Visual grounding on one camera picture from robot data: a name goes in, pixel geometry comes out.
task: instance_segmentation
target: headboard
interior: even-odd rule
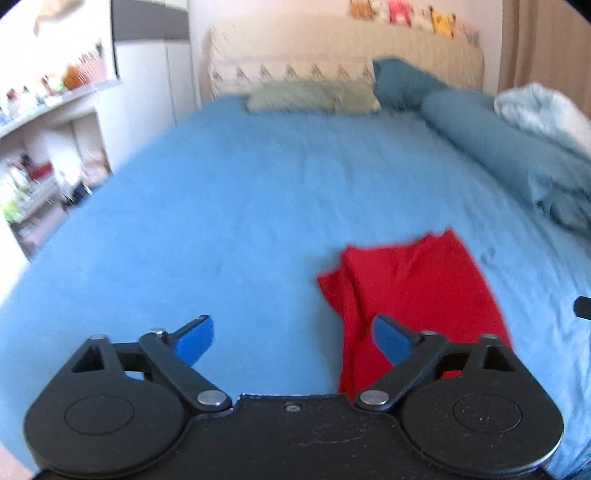
[[[210,32],[213,97],[283,79],[374,81],[372,60],[398,57],[456,88],[482,90],[484,56],[463,40],[331,15],[247,15]]]

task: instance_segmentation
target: red towel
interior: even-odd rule
[[[371,322],[378,314],[416,332],[435,330],[452,342],[493,333],[510,345],[484,278],[452,231],[390,248],[349,247],[340,260],[340,268],[318,282],[343,318],[339,391],[349,397],[392,368],[372,339]]]

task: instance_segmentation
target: beige curtain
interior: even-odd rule
[[[591,116],[591,25],[565,0],[504,0],[499,91],[531,82]]]

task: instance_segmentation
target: light blue blanket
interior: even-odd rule
[[[336,391],[342,328],[316,275],[348,244],[453,227],[482,269],[517,354],[560,407],[550,472],[591,459],[586,245],[536,218],[414,113],[249,116],[208,105],[133,159],[55,234],[0,310],[0,441],[90,335],[133,341],[202,313],[196,368],[240,393]]]

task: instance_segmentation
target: stuffed toy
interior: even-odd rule
[[[84,0],[44,0],[41,11],[35,19],[33,33],[39,35],[40,24],[43,21],[59,20],[81,6]]]
[[[390,0],[390,23],[410,27],[410,5],[402,0]]]
[[[363,20],[373,20],[374,12],[371,10],[369,0],[351,0],[351,16]]]
[[[456,23],[454,14],[442,14],[431,7],[431,19],[433,20],[433,30],[437,35],[453,38],[453,26]]]
[[[453,26],[453,38],[461,38],[477,47],[480,40],[480,34],[477,29],[473,28],[463,20],[456,20],[456,23]]]
[[[433,33],[433,19],[431,18],[430,9],[426,7],[413,7],[410,20],[413,28]]]
[[[378,22],[390,23],[390,11],[387,2],[385,3],[384,0],[371,0],[371,10],[373,10]]]

